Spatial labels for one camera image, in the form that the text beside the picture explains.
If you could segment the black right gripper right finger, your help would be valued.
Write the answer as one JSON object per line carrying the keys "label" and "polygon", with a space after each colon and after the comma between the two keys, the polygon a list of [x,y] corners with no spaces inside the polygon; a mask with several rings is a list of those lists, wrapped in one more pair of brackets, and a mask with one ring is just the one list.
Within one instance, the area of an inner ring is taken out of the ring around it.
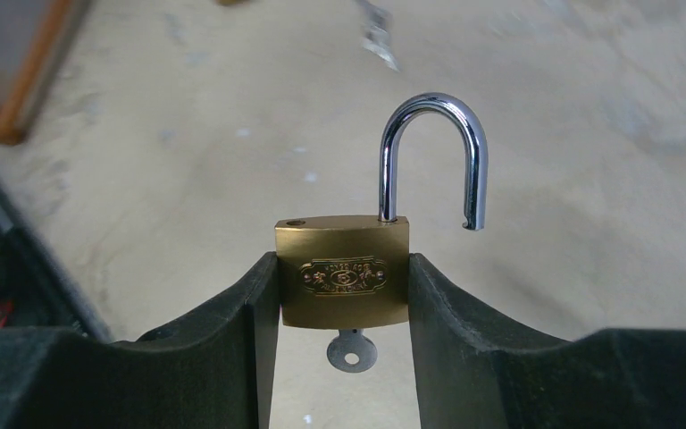
{"label": "black right gripper right finger", "polygon": [[686,330],[539,332],[410,258],[424,428],[686,428]]}

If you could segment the small silver key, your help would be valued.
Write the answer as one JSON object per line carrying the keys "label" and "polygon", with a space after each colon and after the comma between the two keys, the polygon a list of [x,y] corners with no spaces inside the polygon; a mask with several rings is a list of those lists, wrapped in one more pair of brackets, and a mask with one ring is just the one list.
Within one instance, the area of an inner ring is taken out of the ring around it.
{"label": "small silver key", "polygon": [[356,0],[356,4],[363,14],[363,48],[379,56],[391,70],[398,72],[397,59],[390,47],[390,13],[367,0]]}

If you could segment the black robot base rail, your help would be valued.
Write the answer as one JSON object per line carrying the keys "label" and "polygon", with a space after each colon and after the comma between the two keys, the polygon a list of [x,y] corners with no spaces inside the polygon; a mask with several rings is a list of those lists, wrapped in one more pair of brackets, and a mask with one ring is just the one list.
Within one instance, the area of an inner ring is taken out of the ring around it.
{"label": "black robot base rail", "polygon": [[109,328],[0,184],[0,329],[69,327],[109,342]]}

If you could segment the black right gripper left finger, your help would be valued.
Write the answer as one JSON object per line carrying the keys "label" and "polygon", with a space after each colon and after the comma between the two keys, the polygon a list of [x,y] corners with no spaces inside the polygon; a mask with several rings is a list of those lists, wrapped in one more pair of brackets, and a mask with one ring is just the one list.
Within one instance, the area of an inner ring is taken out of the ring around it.
{"label": "black right gripper left finger", "polygon": [[69,329],[0,330],[0,428],[265,428],[279,327],[279,264],[137,341]]}

